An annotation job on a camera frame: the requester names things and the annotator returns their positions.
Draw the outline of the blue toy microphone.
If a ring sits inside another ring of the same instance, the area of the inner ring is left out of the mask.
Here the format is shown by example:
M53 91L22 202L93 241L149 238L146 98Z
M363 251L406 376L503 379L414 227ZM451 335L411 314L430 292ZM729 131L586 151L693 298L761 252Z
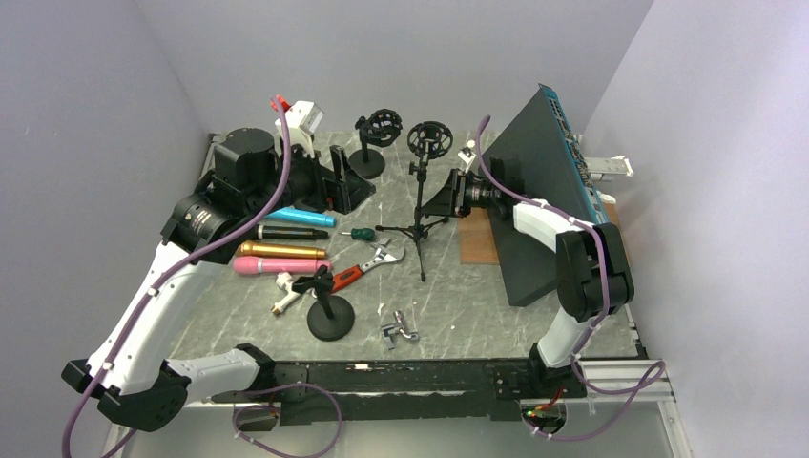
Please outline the blue toy microphone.
M337 226L337 220L334 217L322 213L300 210L294 207L281 208L279 210L270 212L264 218L328 228Z

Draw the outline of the gold microphone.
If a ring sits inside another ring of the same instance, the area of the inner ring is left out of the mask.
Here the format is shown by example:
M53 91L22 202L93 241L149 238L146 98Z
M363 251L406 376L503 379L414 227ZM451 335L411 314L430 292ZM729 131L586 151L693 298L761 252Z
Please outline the gold microphone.
M316 247L247 240L237 248L236 255L239 257L324 260L326 251Z

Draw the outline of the black tripod microphone stand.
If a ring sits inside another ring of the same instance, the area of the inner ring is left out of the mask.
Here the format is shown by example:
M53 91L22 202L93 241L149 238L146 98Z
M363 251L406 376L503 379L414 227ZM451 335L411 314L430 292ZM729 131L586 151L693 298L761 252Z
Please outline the black tripod microphone stand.
M452 146L453 134L439 121L423 121L416 124L407 134L407 146L418 162L410 162L408 173L416 177L418 183L417 199L414 206L414 222L407 227L376 225L376 231L398 231L410 238L416 247L420 264L420 280L425 282L425 268L422 259L421 241L428 238L429 229L437 224L447 223L449 217L424 224L423 210L424 186L427 178L427 167L431 159L444 156Z

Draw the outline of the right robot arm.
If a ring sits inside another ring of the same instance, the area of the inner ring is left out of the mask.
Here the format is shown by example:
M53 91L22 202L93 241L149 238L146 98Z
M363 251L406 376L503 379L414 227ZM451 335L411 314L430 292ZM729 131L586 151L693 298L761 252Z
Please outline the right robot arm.
M577 373L578 360L600 324L634 296L633 277L619 228L568 215L544 199L528 198L499 182L488 168L476 175L450 171L442 189L421 207L425 216L464 218L474 207L509 205L514 229L541 242L555 257L560 307L530 352L526 383L548 396Z

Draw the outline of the black front microphone stand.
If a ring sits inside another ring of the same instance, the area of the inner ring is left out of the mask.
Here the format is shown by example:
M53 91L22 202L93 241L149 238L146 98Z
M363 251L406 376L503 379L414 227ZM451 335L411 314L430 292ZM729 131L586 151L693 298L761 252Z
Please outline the black front microphone stand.
M335 342L345 337L355 323L352 304L331 293L335 282L325 266L319 267L311 276L303 276L292 283L295 293L312 291L315 302L307 313L307 326L311 334L324 342Z

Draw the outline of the black toy microphone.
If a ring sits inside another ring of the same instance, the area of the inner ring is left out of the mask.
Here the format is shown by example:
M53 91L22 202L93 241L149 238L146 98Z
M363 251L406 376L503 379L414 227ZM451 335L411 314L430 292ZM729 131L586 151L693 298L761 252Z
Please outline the black toy microphone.
M257 240L320 240L328 239L329 233L323 230L287 226L269 226L260 224L255 228L254 237Z

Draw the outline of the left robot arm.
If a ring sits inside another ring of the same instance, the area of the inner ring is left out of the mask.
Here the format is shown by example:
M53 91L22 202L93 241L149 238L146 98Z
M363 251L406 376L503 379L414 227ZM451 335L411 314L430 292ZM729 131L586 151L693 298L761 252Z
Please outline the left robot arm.
M243 343L212 357L177 360L169 347L198 297L229 265L259 218L301 203L349 214L374 185L330 148L331 164L295 142L258 128L241 128L213 146L213 167L180 200L161 231L147 277L114 331L87 359L73 360L63 380L112 423L152 432L187 404L240 391L259 401L271 392L274 361Z

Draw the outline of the pink toy microphone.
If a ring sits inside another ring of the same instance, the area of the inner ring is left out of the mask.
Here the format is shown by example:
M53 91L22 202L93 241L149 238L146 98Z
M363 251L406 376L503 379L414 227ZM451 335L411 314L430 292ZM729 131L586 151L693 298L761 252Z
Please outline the pink toy microphone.
M233 262L236 273L241 275L261 275L287 272L290 274L316 273L325 268L330 271L329 261L314 259L261 258L253 256L236 257Z

